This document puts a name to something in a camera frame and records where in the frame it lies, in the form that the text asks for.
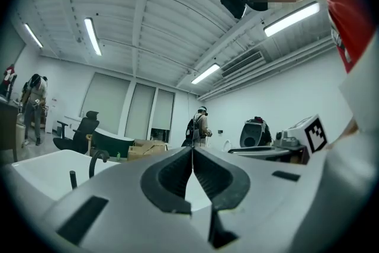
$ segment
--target black chair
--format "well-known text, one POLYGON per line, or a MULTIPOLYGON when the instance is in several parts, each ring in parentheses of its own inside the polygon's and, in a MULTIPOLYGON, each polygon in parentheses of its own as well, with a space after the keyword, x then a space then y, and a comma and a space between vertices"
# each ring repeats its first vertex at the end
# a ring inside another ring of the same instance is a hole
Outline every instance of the black chair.
POLYGON ((73 150, 81 154, 86 154, 88 151, 88 141, 86 135, 92 134, 99 125, 97 120, 98 112, 89 111, 87 112, 87 117, 84 117, 77 130, 75 132, 73 139, 65 138, 65 126, 66 123, 58 121, 62 125, 62 138, 54 138, 54 144, 60 150, 73 150))

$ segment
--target cardboard box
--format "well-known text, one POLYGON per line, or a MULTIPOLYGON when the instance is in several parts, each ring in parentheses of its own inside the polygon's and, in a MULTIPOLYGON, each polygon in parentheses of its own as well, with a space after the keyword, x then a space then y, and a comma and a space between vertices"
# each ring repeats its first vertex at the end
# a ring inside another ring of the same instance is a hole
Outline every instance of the cardboard box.
POLYGON ((135 140, 134 146, 129 147, 128 161, 145 158, 167 151, 167 144, 158 140, 135 140))

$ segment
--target faucet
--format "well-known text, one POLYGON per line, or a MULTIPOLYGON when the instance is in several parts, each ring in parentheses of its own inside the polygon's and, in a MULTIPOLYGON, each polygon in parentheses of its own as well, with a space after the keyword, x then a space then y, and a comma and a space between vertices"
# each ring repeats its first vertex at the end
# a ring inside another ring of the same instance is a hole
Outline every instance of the faucet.
POLYGON ((99 158, 99 156, 101 156, 102 158, 102 161, 104 163, 107 162, 107 159, 109 158, 109 153, 105 150, 97 150, 93 156, 92 156, 92 159, 91 159, 91 163, 89 164, 89 177, 93 177, 95 175, 95 164, 96 164, 96 160, 99 158))

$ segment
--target speaker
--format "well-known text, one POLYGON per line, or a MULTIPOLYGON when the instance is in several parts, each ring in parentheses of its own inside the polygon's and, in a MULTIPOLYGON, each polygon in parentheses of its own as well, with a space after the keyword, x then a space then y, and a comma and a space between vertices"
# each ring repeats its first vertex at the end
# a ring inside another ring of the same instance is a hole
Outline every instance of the speaker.
POLYGON ((261 141, 263 124, 253 121, 247 121, 241 132, 239 145, 241 148, 248 148, 252 146, 258 146, 261 141))

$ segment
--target red shirt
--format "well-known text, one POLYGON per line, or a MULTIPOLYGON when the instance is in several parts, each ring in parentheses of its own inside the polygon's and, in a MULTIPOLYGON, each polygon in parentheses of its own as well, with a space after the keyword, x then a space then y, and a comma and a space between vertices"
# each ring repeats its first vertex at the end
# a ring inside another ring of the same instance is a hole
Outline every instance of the red shirt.
POLYGON ((333 38, 349 73, 373 37, 375 23, 363 0, 327 0, 327 2, 330 18, 337 30, 334 31, 333 38))

